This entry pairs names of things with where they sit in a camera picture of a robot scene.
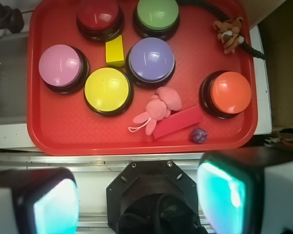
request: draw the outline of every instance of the red block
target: red block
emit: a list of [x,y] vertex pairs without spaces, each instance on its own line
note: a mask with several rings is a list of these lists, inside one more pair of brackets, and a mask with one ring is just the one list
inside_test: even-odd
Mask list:
[[153,131],[155,139],[173,133],[180,129],[186,128],[190,125],[200,122],[203,115],[199,106],[193,106],[184,111],[179,111],[168,118],[157,122]]

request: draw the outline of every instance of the cyan light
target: cyan light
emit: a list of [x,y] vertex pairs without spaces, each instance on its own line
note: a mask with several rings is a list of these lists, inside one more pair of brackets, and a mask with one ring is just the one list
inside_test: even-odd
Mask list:
[[200,206],[218,234],[243,232],[245,183],[205,161],[197,173]]
[[34,203],[37,234],[74,234],[79,219],[79,195],[71,179],[62,180]]

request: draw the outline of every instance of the brown plush toy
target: brown plush toy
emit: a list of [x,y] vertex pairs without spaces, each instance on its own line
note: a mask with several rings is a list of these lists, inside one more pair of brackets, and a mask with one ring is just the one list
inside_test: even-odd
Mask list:
[[220,22],[216,20],[213,24],[217,31],[217,39],[221,40],[224,46],[225,54],[234,53],[234,49],[244,42],[244,38],[240,35],[243,18],[238,16],[234,19]]

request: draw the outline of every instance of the stuffed bunny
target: stuffed bunny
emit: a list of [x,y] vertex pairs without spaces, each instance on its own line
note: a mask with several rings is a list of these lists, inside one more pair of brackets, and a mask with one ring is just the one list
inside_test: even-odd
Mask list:
[[155,95],[146,105],[146,111],[133,119],[133,123],[142,124],[140,127],[129,127],[132,133],[146,126],[146,135],[150,136],[157,121],[170,116],[171,111],[179,111],[182,107],[179,94],[172,88],[159,87]]

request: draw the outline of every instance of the sink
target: sink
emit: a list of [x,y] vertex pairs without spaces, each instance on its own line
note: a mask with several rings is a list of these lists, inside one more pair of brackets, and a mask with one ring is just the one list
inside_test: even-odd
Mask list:
[[0,125],[26,123],[28,32],[0,38]]

